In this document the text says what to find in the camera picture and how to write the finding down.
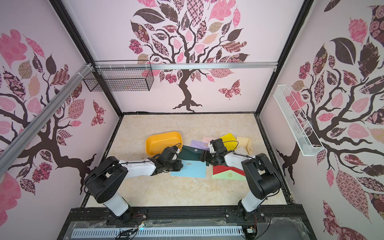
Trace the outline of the yellow plastic storage box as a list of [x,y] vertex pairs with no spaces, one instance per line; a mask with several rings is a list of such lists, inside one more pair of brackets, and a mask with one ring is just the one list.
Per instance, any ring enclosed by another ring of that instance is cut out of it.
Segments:
[[161,154],[166,147],[172,146],[177,146],[179,149],[183,147],[182,136],[179,132],[152,135],[146,140],[146,153],[154,156]]

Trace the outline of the dark green envelope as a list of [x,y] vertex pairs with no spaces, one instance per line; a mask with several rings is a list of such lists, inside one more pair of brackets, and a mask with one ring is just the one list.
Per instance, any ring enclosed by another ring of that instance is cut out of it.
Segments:
[[201,155],[205,150],[198,148],[193,148],[190,146],[183,146],[180,153],[178,154],[178,159],[185,161],[201,161]]

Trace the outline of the purple envelope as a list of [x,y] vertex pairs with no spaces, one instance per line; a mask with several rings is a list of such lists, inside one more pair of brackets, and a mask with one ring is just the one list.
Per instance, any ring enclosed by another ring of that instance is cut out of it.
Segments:
[[210,150],[208,143],[204,143],[204,142],[197,141],[197,140],[192,140],[190,147],[200,149],[200,150],[206,150],[206,151]]

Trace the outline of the light blue envelope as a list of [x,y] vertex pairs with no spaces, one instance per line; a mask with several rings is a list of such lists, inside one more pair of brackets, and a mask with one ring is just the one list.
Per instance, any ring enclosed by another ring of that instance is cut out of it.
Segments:
[[206,178],[206,164],[200,161],[182,160],[183,167],[179,172],[171,172],[173,177]]

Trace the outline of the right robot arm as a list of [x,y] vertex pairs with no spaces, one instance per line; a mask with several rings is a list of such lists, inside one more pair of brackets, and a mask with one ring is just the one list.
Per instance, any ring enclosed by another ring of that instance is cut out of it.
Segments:
[[282,179],[266,154],[250,156],[228,150],[222,139],[210,141],[209,149],[203,151],[199,160],[212,166],[231,167],[244,172],[250,191],[235,210],[242,221],[255,215],[262,203],[277,195],[282,188]]

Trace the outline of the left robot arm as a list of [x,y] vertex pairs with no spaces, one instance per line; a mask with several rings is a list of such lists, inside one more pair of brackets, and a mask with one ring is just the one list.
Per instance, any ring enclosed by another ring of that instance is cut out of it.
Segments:
[[85,178],[85,188],[99,204],[106,206],[114,218],[123,225],[134,218],[128,202],[118,193],[123,181],[141,176],[156,176],[161,173],[179,172],[183,168],[178,158],[178,145],[166,147],[161,154],[139,162],[119,161],[111,156]]

